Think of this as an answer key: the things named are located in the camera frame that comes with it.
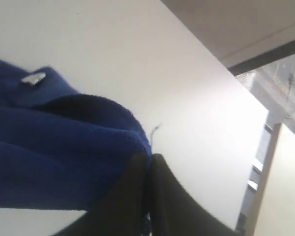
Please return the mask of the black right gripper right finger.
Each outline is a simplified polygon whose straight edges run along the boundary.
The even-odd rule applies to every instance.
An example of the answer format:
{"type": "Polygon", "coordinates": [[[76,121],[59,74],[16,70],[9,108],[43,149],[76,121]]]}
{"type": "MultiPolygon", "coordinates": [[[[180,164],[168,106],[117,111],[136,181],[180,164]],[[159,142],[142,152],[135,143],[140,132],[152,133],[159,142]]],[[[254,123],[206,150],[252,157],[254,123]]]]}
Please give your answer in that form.
{"type": "Polygon", "coordinates": [[[160,154],[152,156],[147,189],[153,236],[237,235],[186,192],[160,154]]]}

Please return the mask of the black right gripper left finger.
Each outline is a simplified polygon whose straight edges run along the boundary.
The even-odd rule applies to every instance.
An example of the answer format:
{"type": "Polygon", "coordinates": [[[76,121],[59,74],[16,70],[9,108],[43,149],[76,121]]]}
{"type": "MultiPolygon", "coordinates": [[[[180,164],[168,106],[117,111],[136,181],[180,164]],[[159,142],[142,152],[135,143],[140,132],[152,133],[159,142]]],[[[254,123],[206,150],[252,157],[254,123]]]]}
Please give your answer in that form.
{"type": "Polygon", "coordinates": [[[139,236],[146,158],[134,154],[108,193],[57,236],[139,236]]]}

